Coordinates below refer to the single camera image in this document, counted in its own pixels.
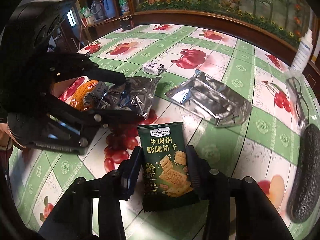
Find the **left hand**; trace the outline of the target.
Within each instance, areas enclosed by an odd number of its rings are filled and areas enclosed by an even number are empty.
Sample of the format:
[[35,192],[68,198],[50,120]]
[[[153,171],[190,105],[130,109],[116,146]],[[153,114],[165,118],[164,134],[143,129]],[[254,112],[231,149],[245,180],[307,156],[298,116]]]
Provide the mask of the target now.
[[9,126],[7,124],[0,123],[0,131],[1,131],[1,147],[7,146],[9,140],[11,139],[12,141],[14,141],[15,145],[17,145],[21,148],[25,148],[25,146],[23,146],[17,142],[17,140],[12,135],[12,132],[9,129]]

